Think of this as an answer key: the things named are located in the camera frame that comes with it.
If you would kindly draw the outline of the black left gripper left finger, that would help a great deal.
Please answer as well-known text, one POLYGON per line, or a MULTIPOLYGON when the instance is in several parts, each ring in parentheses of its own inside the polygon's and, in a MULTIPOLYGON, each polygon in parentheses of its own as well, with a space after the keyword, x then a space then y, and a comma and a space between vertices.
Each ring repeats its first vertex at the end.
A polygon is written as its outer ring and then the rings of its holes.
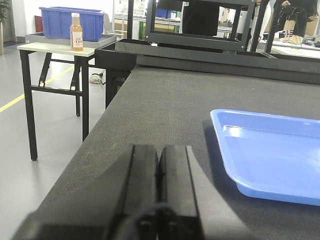
POLYGON ((156 215, 133 216, 157 199, 158 156, 152 145, 130 145, 95 180, 29 214, 15 240, 154 240, 156 215))

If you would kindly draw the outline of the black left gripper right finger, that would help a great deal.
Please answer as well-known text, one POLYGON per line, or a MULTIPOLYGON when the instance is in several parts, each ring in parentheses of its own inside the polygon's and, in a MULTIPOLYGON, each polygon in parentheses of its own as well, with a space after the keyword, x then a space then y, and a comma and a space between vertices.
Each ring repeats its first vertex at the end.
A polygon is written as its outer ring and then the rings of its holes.
POLYGON ((161 240, 251 240, 253 233, 200 167, 191 146, 167 145, 159 163, 161 240))

